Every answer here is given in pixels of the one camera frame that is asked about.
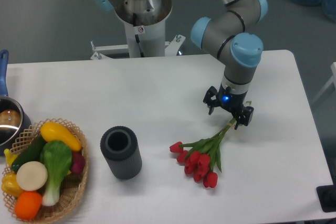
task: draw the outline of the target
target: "cucumber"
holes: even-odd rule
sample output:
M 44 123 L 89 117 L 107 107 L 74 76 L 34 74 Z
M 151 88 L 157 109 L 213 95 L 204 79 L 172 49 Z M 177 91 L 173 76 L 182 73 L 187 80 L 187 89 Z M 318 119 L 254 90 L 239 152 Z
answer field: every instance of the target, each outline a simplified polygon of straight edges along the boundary
M 47 142 L 43 139 L 41 135 L 38 135 L 31 144 L 23 150 L 17 158 L 13 161 L 10 167 L 15 173 L 20 169 L 20 167 L 30 161 L 38 161 L 43 147 Z

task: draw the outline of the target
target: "ribbed cylinder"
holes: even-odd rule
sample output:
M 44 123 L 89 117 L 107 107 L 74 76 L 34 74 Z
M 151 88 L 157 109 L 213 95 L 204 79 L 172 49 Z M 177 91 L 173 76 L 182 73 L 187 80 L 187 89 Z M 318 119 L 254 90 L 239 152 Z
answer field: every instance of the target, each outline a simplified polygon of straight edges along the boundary
M 116 126 L 107 130 L 101 138 L 100 149 L 116 178 L 130 179 L 140 172 L 142 159 L 138 140 L 129 128 Z

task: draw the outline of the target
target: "pot handle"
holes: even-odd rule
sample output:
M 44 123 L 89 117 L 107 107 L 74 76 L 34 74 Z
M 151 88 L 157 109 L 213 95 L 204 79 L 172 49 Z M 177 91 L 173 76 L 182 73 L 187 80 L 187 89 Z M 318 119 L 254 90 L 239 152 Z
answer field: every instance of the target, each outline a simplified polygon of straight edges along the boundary
M 8 65 L 8 50 L 2 50 L 0 52 L 0 96 L 7 97 L 8 90 L 6 85 L 6 73 Z

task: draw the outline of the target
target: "yellow bell pepper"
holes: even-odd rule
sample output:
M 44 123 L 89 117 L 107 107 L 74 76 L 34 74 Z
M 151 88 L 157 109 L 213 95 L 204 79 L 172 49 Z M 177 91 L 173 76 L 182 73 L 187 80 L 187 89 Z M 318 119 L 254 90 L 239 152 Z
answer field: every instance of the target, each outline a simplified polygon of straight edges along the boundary
M 65 143 L 73 152 L 82 149 L 80 141 L 62 124 L 47 122 L 41 126 L 41 135 L 47 142 L 60 140 Z
M 23 193 L 22 188 L 16 182 L 16 174 L 14 172 L 10 172 L 2 178 L 1 189 L 15 198 L 18 198 Z
M 5 149 L 4 150 L 4 154 L 5 154 L 5 157 L 6 157 L 6 163 L 9 166 L 12 166 L 12 163 L 17 158 L 17 155 L 16 154 L 12 154 L 9 149 Z

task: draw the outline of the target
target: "toy vegetable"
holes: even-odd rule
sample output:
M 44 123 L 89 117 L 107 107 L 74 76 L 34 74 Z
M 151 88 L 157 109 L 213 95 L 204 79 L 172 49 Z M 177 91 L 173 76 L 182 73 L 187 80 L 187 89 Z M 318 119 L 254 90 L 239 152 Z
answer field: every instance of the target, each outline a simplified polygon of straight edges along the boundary
M 42 196 L 36 191 L 24 191 L 14 207 L 15 215 L 21 220 L 32 220 L 41 207 Z
M 77 152 L 72 153 L 72 165 L 70 171 L 73 174 L 80 174 L 83 172 L 85 167 L 85 159 L 82 155 Z
M 48 179 L 42 205 L 53 206 L 59 200 L 59 188 L 71 167 L 71 150 L 59 140 L 47 143 L 41 153 L 40 161 L 47 168 Z
M 37 161 L 31 161 L 17 171 L 16 181 L 25 191 L 36 191 L 43 187 L 47 181 L 48 173 L 43 164 Z
M 6 163 L 11 166 L 13 161 L 17 158 L 16 154 L 12 154 L 11 151 L 9 149 L 5 149 L 4 150 L 4 154 L 6 157 Z
M 8 195 L 12 195 L 15 198 L 19 197 L 23 193 L 23 190 L 16 182 L 16 174 L 14 172 L 10 172 L 2 178 L 1 189 Z
M 30 161 L 37 161 L 40 158 L 41 151 L 46 143 L 47 142 L 42 138 L 42 136 L 38 135 L 13 161 L 10 167 L 12 171 L 17 172 L 22 165 Z
M 41 126 L 41 135 L 47 141 L 60 140 L 70 147 L 73 152 L 82 149 L 80 141 L 62 124 L 47 122 Z

